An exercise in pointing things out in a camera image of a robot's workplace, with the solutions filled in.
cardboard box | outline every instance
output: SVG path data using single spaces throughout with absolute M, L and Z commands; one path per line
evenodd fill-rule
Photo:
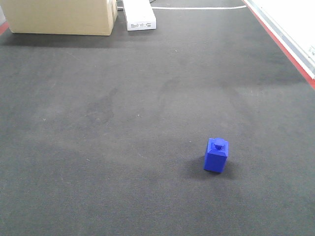
M 0 0 L 13 33 L 110 35 L 116 0 Z

gray carpet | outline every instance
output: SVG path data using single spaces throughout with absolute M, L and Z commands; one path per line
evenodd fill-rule
M 313 236 L 314 90 L 247 8 L 155 14 L 0 37 L 0 235 Z

